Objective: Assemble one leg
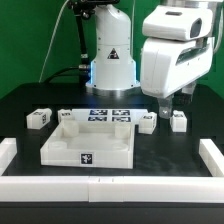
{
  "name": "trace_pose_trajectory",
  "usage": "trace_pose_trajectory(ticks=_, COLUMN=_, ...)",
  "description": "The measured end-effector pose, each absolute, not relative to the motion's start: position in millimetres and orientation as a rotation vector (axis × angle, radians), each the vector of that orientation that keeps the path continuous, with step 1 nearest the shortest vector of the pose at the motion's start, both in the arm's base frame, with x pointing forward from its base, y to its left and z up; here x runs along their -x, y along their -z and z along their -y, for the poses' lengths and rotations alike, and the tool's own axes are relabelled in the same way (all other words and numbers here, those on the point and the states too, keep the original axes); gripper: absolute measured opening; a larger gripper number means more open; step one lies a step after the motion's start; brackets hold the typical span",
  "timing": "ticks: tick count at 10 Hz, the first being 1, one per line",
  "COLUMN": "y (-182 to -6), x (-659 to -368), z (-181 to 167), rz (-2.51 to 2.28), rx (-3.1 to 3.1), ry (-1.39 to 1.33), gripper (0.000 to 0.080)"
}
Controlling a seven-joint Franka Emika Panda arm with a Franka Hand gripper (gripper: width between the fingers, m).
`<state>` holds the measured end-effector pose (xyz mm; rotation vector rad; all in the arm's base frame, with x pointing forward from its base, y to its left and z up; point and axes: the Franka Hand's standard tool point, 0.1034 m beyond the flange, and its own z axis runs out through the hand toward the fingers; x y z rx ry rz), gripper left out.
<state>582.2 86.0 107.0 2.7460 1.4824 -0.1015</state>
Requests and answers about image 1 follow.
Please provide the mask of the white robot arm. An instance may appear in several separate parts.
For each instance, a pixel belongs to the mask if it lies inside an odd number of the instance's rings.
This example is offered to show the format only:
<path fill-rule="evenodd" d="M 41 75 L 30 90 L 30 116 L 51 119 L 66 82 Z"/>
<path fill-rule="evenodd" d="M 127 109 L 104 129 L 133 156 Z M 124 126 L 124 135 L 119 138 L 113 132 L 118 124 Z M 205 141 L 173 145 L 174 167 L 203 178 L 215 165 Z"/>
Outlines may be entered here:
<path fill-rule="evenodd" d="M 112 4 L 96 8 L 97 53 L 89 92 L 122 96 L 139 88 L 155 97 L 159 116 L 171 117 L 172 99 L 190 100 L 196 80 L 210 70 L 221 40 L 224 0 L 163 0 L 143 21 L 141 62 L 131 56 L 131 21 Z"/>

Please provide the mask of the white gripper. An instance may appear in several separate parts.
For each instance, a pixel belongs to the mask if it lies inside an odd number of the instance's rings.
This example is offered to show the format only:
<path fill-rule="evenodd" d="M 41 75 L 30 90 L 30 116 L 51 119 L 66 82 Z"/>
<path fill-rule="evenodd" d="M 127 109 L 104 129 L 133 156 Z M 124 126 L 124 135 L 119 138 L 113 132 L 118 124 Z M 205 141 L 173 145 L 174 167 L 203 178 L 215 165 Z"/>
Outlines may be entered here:
<path fill-rule="evenodd" d="M 161 118 L 171 117 L 170 95 L 181 88 L 181 103 L 190 104 L 193 81 L 210 70 L 212 19 L 210 9 L 159 5 L 143 21 L 147 39 L 141 52 L 140 84 L 144 94 L 164 98 L 158 100 Z"/>

